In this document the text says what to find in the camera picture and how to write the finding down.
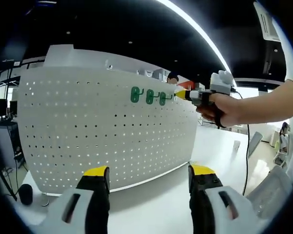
white desk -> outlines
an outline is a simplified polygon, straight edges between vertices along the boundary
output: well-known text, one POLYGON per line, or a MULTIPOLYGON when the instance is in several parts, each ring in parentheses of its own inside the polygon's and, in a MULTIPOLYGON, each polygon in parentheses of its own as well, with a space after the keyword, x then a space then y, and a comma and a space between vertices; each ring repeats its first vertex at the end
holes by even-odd
MULTIPOLYGON (((203 126, 197 127, 192 160, 216 171, 223 185, 242 192, 246 175, 247 136, 203 126), (235 140, 241 142, 232 153, 235 140)), ((24 183, 33 185, 28 173, 24 183)), ((108 231, 111 234, 190 234, 193 233, 189 209, 188 167, 184 166, 151 182, 110 194, 108 231)), ((40 223, 47 207, 16 205, 27 224, 40 223)))

white pegboard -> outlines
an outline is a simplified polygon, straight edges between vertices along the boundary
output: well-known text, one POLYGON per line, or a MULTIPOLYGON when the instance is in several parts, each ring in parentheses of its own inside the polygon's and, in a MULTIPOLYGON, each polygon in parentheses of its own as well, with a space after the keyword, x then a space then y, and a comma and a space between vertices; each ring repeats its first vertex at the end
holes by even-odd
POLYGON ((110 167, 111 189, 161 175, 190 160, 197 126, 176 86, 120 71, 39 67, 21 77, 18 122, 22 149, 38 188, 61 194, 91 168, 110 167), (145 89, 137 103, 131 88, 145 89))

person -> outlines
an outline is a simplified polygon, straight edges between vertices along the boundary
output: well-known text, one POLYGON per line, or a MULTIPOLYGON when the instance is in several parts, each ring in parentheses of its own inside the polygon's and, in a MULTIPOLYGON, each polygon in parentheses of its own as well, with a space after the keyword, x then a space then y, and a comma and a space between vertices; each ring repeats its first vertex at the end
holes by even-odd
POLYGON ((289 130, 289 124, 287 122, 283 122, 282 124, 282 128, 279 132, 279 136, 280 136, 280 149, 283 152, 287 152, 288 151, 288 140, 285 136, 285 134, 288 133, 289 130))
POLYGON ((177 84, 179 81, 179 78, 177 76, 177 74, 175 74, 174 72, 170 72, 168 74, 168 77, 167 77, 167 84, 177 84))
MULTIPOLYGON (((277 122, 291 118, 291 137, 293 137, 293 49, 280 26, 275 20, 272 23, 285 55, 287 68, 285 82, 272 92, 258 97, 235 99, 216 93, 210 95, 209 100, 224 112, 220 123, 225 127, 238 124, 277 122)), ((200 112, 203 118, 214 122, 215 114, 209 107, 199 106, 197 112, 200 112)), ((293 149, 287 150, 291 150, 287 174, 293 182, 293 149)))

black ceiling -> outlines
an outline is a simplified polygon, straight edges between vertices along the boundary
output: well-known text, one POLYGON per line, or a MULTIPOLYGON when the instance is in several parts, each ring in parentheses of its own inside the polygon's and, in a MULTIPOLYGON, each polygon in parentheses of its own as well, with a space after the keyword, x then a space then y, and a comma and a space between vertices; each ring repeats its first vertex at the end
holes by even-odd
MULTIPOLYGON (((36 3, 20 23, 19 28, 29 38, 24 59, 45 56, 51 44, 72 43, 78 49, 149 62, 205 85, 212 72, 224 69, 205 40, 184 19, 156 0, 57 2, 55 6, 36 3)), ((284 80, 281 45, 263 40, 252 1, 171 2, 204 29, 234 77, 284 80), (271 61, 271 65, 264 72, 266 61, 271 61)))

ceiling light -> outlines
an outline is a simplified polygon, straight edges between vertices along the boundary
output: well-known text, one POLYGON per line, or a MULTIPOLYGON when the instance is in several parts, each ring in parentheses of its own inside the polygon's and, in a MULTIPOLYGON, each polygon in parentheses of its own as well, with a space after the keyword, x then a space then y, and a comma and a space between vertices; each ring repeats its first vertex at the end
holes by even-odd
POLYGON ((227 65, 224 57, 221 55, 220 51, 214 44, 214 42, 209 38, 209 36, 204 32, 204 30, 182 9, 180 9, 178 6, 176 6, 174 3, 170 2, 169 0, 156 0, 160 2, 161 4, 165 5, 175 13, 177 13, 180 17, 182 17, 186 22, 188 22, 203 38, 204 40, 209 44, 211 49, 214 51, 214 53, 217 55, 221 63, 223 64, 224 68, 231 73, 231 70, 229 66, 227 65))

